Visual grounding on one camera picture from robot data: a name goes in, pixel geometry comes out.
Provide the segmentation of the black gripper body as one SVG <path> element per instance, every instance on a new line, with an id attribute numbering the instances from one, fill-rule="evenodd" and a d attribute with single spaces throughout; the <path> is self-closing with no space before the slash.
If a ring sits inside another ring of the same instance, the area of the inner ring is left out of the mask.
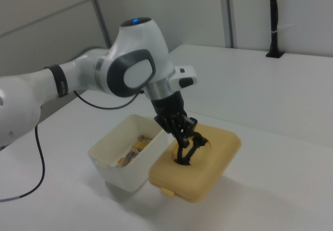
<path id="1" fill-rule="evenodd" d="M 171 119 L 173 117 L 183 120 L 184 117 L 187 116 L 184 110 L 184 100 L 180 91 L 163 99 L 152 100 L 151 103 L 156 112 L 156 116 L 154 117 L 156 121 L 162 118 Z"/>

